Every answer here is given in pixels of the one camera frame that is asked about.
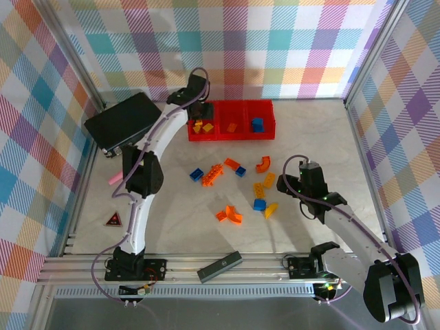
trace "red container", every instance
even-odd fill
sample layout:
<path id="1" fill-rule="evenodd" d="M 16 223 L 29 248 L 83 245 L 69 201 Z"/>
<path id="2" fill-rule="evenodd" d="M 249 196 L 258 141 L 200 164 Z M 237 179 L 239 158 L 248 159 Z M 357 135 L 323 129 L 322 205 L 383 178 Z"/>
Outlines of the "red container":
<path id="1" fill-rule="evenodd" d="M 234 140 L 273 140 L 275 138 L 274 107 L 271 100 L 230 100 L 211 101 L 214 105 L 214 120 L 203 120 L 214 125 L 214 129 L 205 133 L 195 133 L 194 120 L 188 122 L 190 141 L 234 141 Z M 262 118 L 264 133 L 252 131 L 252 119 Z M 227 131 L 231 123 L 236 124 L 234 133 Z"/>

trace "gray floor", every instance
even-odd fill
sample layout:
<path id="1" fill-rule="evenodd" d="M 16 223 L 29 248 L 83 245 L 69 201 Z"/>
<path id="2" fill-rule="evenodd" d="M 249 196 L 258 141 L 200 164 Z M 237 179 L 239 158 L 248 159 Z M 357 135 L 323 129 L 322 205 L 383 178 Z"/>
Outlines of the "gray floor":
<path id="1" fill-rule="evenodd" d="M 347 199 L 357 216 L 376 234 L 381 230 L 365 180 L 352 132 L 341 100 L 274 101 L 276 139 L 273 141 L 188 141 L 186 127 L 177 132 L 161 159 L 165 181 L 148 217 L 146 251 L 157 253 L 308 252 L 316 244 L 335 241 L 349 248 L 318 220 L 307 220 L 298 201 L 266 190 L 267 202 L 278 202 L 278 210 L 266 220 L 253 211 L 253 183 L 261 157 L 272 159 L 270 171 L 280 175 L 285 160 L 302 153 L 321 164 L 332 191 Z M 194 183 L 189 174 L 203 171 L 231 157 L 246 169 L 240 178 L 229 168 L 214 187 Z M 112 199 L 115 186 L 107 180 L 121 170 L 120 157 L 106 159 L 99 153 L 93 168 L 84 208 L 78 224 L 74 254 L 99 253 L 119 241 L 126 228 L 104 227 L 118 211 L 127 225 L 128 199 Z M 298 161 L 288 168 L 298 175 Z M 243 224 L 219 223 L 215 214 L 227 204 L 243 215 Z"/>
<path id="2" fill-rule="evenodd" d="M 330 306 L 312 298 L 254 300 L 150 299 L 152 313 L 108 299 L 56 299 L 47 330 L 406 330 L 400 320 L 378 323 L 352 290 Z"/>

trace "warning triangle sign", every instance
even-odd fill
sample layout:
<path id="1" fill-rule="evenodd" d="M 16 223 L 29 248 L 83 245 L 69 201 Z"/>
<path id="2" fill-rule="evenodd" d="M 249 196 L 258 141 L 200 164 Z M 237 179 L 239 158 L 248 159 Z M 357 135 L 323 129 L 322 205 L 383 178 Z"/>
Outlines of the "warning triangle sign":
<path id="1" fill-rule="evenodd" d="M 115 212 L 108 220 L 108 222 L 105 224 L 106 226 L 113 226 L 113 227 L 122 227 L 121 218 L 119 218 L 119 214 Z"/>

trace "white table surface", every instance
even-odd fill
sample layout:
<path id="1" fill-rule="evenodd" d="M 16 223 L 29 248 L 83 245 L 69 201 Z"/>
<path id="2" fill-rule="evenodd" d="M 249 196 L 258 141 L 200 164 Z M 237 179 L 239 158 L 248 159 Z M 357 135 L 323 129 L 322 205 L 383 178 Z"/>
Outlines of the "white table surface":
<path id="1" fill-rule="evenodd" d="M 299 211 L 297 199 L 276 190 L 265 190 L 268 203 L 278 210 L 266 220 L 254 211 L 253 184 L 267 173 L 258 174 L 255 165 L 269 155 L 271 172 L 281 174 L 285 160 L 293 154 L 317 161 L 330 191 L 339 192 L 357 216 L 382 237 L 377 215 L 355 147 L 352 132 L 340 100 L 274 101 L 276 138 L 272 141 L 189 142 L 186 127 L 179 130 L 166 148 L 162 160 L 164 185 L 155 197 L 148 217 L 146 251 L 158 253 L 309 252 L 316 244 L 335 241 L 349 248 L 319 220 L 308 220 Z M 189 174 L 230 157 L 247 169 L 238 177 L 225 166 L 213 187 L 202 187 Z M 128 199 L 112 199 L 115 186 L 107 180 L 122 169 L 122 158 L 107 159 L 98 153 L 72 252 L 98 253 L 119 241 L 125 228 L 104 224 L 118 211 L 127 226 Z M 298 161 L 288 167 L 298 175 Z M 238 226 L 221 223 L 215 214 L 233 205 L 243 215 Z"/>

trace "black remote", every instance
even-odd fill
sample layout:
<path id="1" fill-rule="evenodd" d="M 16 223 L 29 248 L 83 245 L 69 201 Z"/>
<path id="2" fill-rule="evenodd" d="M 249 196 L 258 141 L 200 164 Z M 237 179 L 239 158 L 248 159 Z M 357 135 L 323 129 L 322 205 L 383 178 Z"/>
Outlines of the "black remote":
<path id="1" fill-rule="evenodd" d="M 243 258 L 241 258 L 240 252 L 236 251 L 225 256 L 223 259 L 217 260 L 215 263 L 202 268 L 197 272 L 197 275 L 199 275 L 200 281 L 205 283 L 211 278 L 230 270 L 232 267 L 235 267 L 242 262 Z"/>

